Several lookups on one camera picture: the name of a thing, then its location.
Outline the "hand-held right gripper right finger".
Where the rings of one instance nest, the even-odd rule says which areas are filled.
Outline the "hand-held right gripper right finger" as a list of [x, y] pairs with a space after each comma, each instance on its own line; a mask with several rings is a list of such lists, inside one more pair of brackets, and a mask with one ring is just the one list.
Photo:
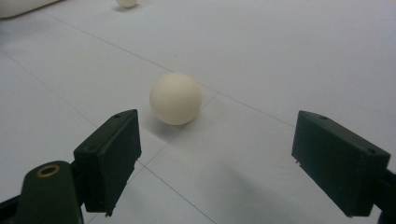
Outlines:
[[291, 156], [348, 217], [391, 216], [390, 154], [337, 122], [298, 113]]

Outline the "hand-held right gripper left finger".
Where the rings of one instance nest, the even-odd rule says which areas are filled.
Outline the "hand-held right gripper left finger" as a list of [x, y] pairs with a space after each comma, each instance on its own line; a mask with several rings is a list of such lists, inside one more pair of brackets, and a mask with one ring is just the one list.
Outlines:
[[138, 112], [111, 116], [74, 151], [84, 176], [83, 203], [88, 212], [111, 216], [141, 156]]

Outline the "white plastic storage bin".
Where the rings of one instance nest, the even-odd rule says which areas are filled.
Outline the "white plastic storage bin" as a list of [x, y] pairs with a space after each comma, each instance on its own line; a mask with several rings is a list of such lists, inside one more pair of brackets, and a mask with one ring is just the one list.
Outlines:
[[0, 19], [7, 19], [59, 0], [0, 0]]

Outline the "white table cover board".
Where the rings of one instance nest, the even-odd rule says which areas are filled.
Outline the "white table cover board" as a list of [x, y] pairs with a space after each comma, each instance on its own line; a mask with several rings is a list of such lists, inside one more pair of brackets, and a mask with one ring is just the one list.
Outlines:
[[[184, 125], [150, 107], [170, 73], [202, 91]], [[131, 108], [141, 157], [114, 214], [86, 224], [375, 224], [346, 217], [291, 146], [312, 111], [396, 172], [396, 0], [62, 0], [0, 20], [0, 202]]]

